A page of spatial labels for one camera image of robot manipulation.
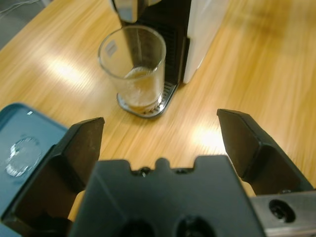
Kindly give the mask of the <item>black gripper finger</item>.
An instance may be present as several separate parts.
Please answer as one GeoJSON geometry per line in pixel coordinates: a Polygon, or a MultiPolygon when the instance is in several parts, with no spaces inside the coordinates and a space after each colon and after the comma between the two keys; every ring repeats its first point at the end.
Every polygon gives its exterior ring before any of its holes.
{"type": "Polygon", "coordinates": [[[218,109],[226,153],[256,195],[311,191],[313,186],[277,142],[249,115],[218,109]]]}
{"type": "Polygon", "coordinates": [[[73,124],[26,180],[1,222],[15,232],[69,232],[73,203],[99,159],[104,123],[100,117],[73,124]]]}

